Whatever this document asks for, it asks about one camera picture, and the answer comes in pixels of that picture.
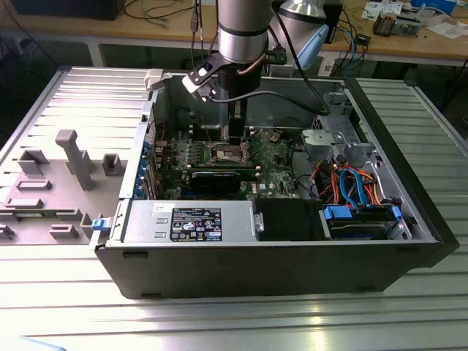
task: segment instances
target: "gray fixture block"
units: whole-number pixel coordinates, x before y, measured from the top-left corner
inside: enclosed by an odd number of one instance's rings
[[[57,212],[57,218],[61,221],[80,221],[83,216],[79,208],[64,208],[64,210],[60,211],[61,212]]]
[[[7,208],[41,208],[44,204],[41,199],[9,199],[5,204]]]
[[[10,227],[5,224],[0,224],[0,238],[11,239],[14,234],[15,232],[13,232]]]
[[[83,156],[76,145],[77,137],[78,135],[75,130],[61,129],[57,133],[56,144],[64,149],[69,166],[75,171],[81,189],[88,191],[93,189],[94,182],[89,175],[86,162],[83,161]]]
[[[5,212],[0,214],[0,222],[19,222],[20,219],[13,212]]]
[[[91,172],[93,170],[93,162],[89,158],[89,154],[87,150],[80,150],[80,153],[81,153],[81,159],[83,160],[83,164],[86,166],[86,169],[89,172]],[[75,175],[75,169],[73,168],[73,166],[71,166],[70,162],[65,162],[65,163],[68,167],[68,170],[70,171],[70,174]]]
[[[83,218],[81,219],[80,227],[88,238],[90,238],[93,235],[93,230],[91,229],[92,223],[93,221],[91,221],[91,218],[89,218],[89,215],[84,214]]]
[[[24,174],[28,176],[41,176],[39,165],[49,163],[40,150],[25,150],[18,160]]]
[[[18,190],[49,190],[52,187],[52,183],[47,179],[37,181],[19,181],[16,184]]]
[[[75,227],[73,227],[73,224],[52,224],[49,233],[55,239],[78,237],[78,232],[76,231]]]
[[[118,154],[106,154],[101,161],[106,176],[123,176],[124,168]]]

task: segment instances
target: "white label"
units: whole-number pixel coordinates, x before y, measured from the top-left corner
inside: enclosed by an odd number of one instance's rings
[[[174,206],[174,203],[155,203],[153,212],[172,212]]]

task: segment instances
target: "side panel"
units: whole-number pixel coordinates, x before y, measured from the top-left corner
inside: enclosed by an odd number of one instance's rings
[[[370,89],[370,91],[363,90],[356,79],[347,80],[347,85],[351,90],[352,97],[363,113],[363,116],[360,117],[365,118],[365,123],[370,129],[369,132],[377,139],[377,142],[384,151],[389,163],[393,166],[396,175],[403,183],[405,190],[421,215],[424,223],[431,234],[444,244],[439,246],[439,249],[434,255],[428,257],[427,260],[419,264],[419,267],[432,267],[459,248],[460,244],[455,239],[455,236],[432,202],[426,189],[424,189],[424,186],[405,159],[397,143],[374,109],[374,106],[366,97],[366,94],[371,92],[372,89]]]
[[[441,244],[98,249],[127,298],[383,291]]]

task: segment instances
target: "wooden workbench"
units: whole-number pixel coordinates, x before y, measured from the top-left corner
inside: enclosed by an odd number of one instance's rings
[[[161,6],[170,4],[169,0],[146,0],[146,6]],[[362,34],[371,37],[368,58],[379,61],[407,61],[427,64],[460,65],[468,57],[468,39],[459,37],[448,39],[427,29],[421,29],[417,37],[391,36],[379,37],[372,34],[374,22],[361,19],[366,0],[344,0],[351,22]],[[162,15],[185,7],[190,7],[191,0],[180,0],[167,9],[155,10],[155,15]],[[3,5],[0,5],[0,31],[2,35],[24,37],[15,23],[8,17]],[[139,3],[129,7],[128,11],[136,16],[142,16]],[[44,16],[19,16],[16,18],[24,28],[38,39],[84,42],[88,45],[96,65],[104,65],[99,44],[144,45],[154,47],[189,47],[192,35],[189,22],[192,11],[187,10],[167,18],[170,28],[164,29],[145,20],[131,18],[121,13],[115,21],[91,20],[80,18],[55,18]],[[466,16],[468,10],[457,8],[453,15]],[[203,6],[204,40],[210,42],[216,31],[216,16],[214,6]],[[321,56],[330,60],[348,50],[343,34],[336,33],[331,44],[322,48]]]

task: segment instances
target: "power connector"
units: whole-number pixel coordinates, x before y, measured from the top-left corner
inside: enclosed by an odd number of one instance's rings
[[[369,43],[371,42],[371,37],[368,37],[367,35],[364,35],[364,34],[356,34],[354,38],[354,42],[357,45],[369,46]]]

